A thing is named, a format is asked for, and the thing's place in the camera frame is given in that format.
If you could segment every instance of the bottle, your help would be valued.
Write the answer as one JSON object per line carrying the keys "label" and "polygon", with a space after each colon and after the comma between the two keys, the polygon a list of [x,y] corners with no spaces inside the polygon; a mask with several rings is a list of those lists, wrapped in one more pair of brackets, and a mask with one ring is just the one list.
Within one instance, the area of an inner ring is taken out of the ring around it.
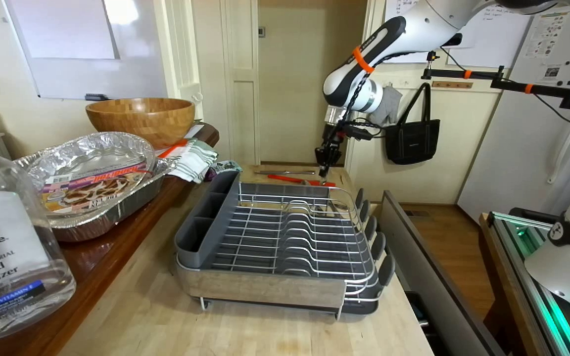
{"label": "bottle", "polygon": [[75,292],[75,278],[23,169],[0,157],[0,337],[13,333]]}

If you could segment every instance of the dish rack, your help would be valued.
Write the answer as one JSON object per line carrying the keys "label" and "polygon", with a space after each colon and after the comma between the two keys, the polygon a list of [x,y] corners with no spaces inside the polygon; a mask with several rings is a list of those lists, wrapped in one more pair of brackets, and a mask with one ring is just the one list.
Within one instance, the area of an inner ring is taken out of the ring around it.
{"label": "dish rack", "polygon": [[362,191],[239,181],[217,171],[174,235],[188,294],[370,314],[393,258]]}

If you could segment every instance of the doorway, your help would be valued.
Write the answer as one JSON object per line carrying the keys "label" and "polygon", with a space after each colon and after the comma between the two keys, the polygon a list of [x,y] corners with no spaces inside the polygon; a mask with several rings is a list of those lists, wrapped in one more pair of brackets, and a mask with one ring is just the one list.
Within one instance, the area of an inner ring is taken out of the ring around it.
{"label": "doorway", "polygon": [[314,163],[322,80],[362,41],[366,0],[257,0],[255,157]]}

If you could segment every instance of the black bag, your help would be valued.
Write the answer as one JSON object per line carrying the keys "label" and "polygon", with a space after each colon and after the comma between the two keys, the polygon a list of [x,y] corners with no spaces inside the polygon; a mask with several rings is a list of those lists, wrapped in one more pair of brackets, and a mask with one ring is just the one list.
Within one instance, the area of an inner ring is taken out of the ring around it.
{"label": "black bag", "polygon": [[[411,104],[423,90],[421,120],[405,122]],[[395,163],[413,163],[433,157],[437,151],[439,120],[429,118],[429,82],[423,82],[409,98],[395,126],[384,128],[386,155]]]}

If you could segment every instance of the whiteboard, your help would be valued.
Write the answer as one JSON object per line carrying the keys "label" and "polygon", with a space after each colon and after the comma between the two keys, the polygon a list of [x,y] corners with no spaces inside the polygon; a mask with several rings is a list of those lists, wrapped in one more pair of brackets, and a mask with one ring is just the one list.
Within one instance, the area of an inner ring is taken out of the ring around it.
{"label": "whiteboard", "polygon": [[150,0],[4,0],[41,98],[166,96]]}
{"label": "whiteboard", "polygon": [[[405,13],[419,0],[386,0],[386,19]],[[461,64],[510,66],[526,33],[530,15],[486,5],[461,27],[463,41],[449,47]],[[425,62],[425,55],[397,57],[387,62]]]}

